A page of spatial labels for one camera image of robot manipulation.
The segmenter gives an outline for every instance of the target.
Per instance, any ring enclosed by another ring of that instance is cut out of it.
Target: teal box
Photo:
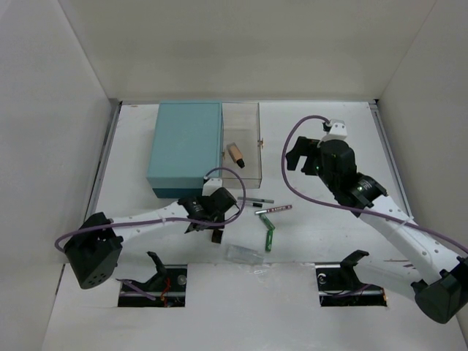
[[[161,102],[146,174],[156,196],[201,195],[203,176],[222,165],[222,138],[221,102]]]

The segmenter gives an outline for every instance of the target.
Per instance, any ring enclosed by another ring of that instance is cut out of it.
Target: white wall
[[[438,0],[379,106],[416,219],[468,245],[468,1]]]
[[[59,3],[0,0],[0,350],[40,348],[109,113]]]
[[[109,97],[379,97],[434,0],[60,0]]]

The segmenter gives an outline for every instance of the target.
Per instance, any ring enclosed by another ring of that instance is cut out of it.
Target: white table
[[[97,211],[109,217],[167,205],[145,179],[156,105],[123,106],[113,139]],[[438,325],[412,301],[388,292],[388,308],[320,308],[314,267],[341,260],[356,249],[376,257],[403,258],[351,213],[322,208],[290,193],[279,171],[280,152],[296,121],[310,114],[342,119],[358,169],[377,179],[402,205],[369,105],[359,102],[265,102],[260,104],[263,182],[249,196],[273,198],[293,210],[272,214],[273,250],[261,269],[226,263],[227,244],[263,252],[265,228],[248,208],[227,226],[221,245],[210,233],[174,233],[154,242],[164,263],[190,263],[183,309],[115,308],[119,284],[107,281],[80,290],[66,267],[44,350],[466,350],[457,320]],[[320,138],[311,121],[296,136]],[[318,178],[288,173],[301,192],[333,198]],[[240,191],[232,191],[235,196]],[[257,275],[255,271],[266,271]]]

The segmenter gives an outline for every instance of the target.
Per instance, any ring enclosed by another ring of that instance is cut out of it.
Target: transparent box
[[[244,181],[247,189],[258,189],[262,183],[262,157],[260,140],[260,109],[258,103],[227,102],[222,104],[224,124],[222,165],[233,169]],[[235,143],[245,163],[240,168],[227,152],[226,146]],[[229,172],[222,172],[223,186],[240,189],[239,181]]]

